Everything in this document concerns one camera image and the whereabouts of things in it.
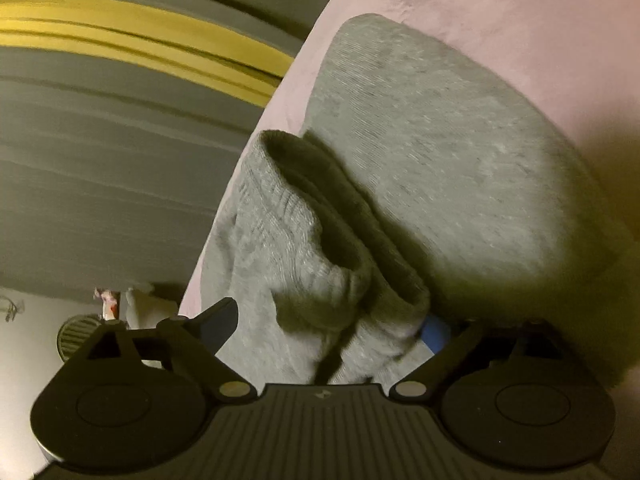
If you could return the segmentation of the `grey sweatpants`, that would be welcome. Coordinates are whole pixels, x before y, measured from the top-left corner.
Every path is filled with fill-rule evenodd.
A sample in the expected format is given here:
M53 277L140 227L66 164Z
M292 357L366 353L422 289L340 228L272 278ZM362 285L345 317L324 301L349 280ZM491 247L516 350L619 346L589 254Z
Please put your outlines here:
M221 361L268 382L396 382L430 315L547 321L609 384L639 361L639 248L524 96L435 38L346 22L302 131L250 141L204 252L239 307Z

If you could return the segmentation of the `grey green curtain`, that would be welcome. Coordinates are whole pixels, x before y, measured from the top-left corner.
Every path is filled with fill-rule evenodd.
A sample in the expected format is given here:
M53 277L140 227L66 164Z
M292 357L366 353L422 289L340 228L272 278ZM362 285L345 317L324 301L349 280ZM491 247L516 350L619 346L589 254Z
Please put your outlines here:
M329 0L122 0L292 58ZM264 107L93 56L1 45L1 283L181 292Z

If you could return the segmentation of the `pink bed blanket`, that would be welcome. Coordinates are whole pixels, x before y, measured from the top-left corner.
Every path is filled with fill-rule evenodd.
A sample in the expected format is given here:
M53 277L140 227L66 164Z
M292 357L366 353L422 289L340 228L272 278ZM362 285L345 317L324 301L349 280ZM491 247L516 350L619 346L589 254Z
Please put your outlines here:
M314 24L254 133L302 131L314 82L341 27L378 15L437 39L495 74L533 105L577 151L639 248L639 204L617 160L639 133L638 0L330 0ZM204 252L183 310L204 304Z

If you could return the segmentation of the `yellow curtain strip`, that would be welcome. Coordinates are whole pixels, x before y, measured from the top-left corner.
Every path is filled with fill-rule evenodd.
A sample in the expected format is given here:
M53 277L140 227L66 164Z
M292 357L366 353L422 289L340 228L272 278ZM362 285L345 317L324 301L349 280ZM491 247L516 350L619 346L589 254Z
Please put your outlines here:
M122 0L1 0L1 44L129 63L261 107L293 63L224 26Z

